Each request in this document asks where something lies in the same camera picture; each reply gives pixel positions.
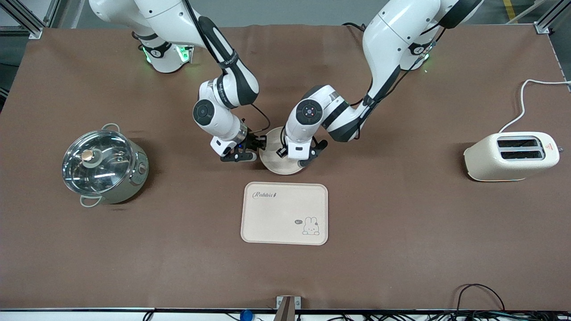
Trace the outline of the round cream plate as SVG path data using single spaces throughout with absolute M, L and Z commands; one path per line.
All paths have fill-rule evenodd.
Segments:
M 281 131 L 284 127 L 274 128 L 266 134 L 265 150 L 259 150 L 259 158 L 263 165 L 279 175 L 292 175 L 302 171 L 302 167 L 298 164 L 298 160 L 290 159 L 287 156 L 281 158 L 277 151 L 282 148 Z

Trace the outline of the cream rabbit print tray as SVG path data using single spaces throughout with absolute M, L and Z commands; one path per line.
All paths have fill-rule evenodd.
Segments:
M 244 188 L 247 243 L 321 246 L 328 240 L 328 190 L 321 184 L 253 181 Z

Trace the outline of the steel electric cooking pot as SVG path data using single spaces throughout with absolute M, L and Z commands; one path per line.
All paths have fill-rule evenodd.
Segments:
M 121 133 L 120 126 L 115 123 L 108 123 L 102 126 L 101 129 L 109 129 Z M 149 159 L 146 152 L 135 142 L 129 140 L 128 142 L 133 147 L 133 159 L 131 162 L 130 171 L 121 181 L 121 183 L 109 191 L 95 196 L 85 196 L 79 194 L 79 202 L 85 208 L 92 208 L 102 204 L 116 204 L 124 202 L 134 197 L 147 181 L 149 174 Z

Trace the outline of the glass pot lid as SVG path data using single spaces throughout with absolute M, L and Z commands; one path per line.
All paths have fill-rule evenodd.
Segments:
M 62 178 L 66 187 L 85 196 L 100 195 L 127 177 L 133 147 L 120 132 L 100 129 L 79 137 L 66 150 Z

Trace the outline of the brown table cover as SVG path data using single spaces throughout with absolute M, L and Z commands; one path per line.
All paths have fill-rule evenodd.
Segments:
M 152 69 L 127 30 L 47 29 L 27 43 L 0 113 L 0 307 L 452 309 L 466 284 L 507 309 L 571 309 L 571 93 L 527 85 L 512 131 L 564 151 L 523 181 L 483 183 L 463 151 L 518 115 L 519 87 L 563 79 L 530 25 L 462 25 L 379 104 L 359 140 L 293 176 L 223 163 L 193 121 L 210 55 Z M 149 159 L 121 203 L 85 208 L 62 178 L 66 150 L 108 123 Z M 321 246 L 247 243 L 244 188 L 321 184 Z

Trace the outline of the cream two-slot toaster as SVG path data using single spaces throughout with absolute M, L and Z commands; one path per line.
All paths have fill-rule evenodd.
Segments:
M 559 147 L 544 132 L 500 132 L 467 148 L 463 160 L 475 181 L 522 181 L 557 165 Z

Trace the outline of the grey metal table bracket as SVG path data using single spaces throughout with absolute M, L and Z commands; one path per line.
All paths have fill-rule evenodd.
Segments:
M 277 296 L 277 311 L 273 321 L 302 321 L 300 313 L 302 308 L 301 296 Z

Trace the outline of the aluminium frame post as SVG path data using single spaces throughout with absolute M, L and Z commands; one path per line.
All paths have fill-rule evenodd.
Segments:
M 0 37 L 40 39 L 43 29 L 57 25 L 62 0 L 0 0 Z
M 567 11 L 571 10 L 571 0 L 555 0 L 551 6 L 538 21 L 534 21 L 536 34 L 550 34 L 551 25 Z

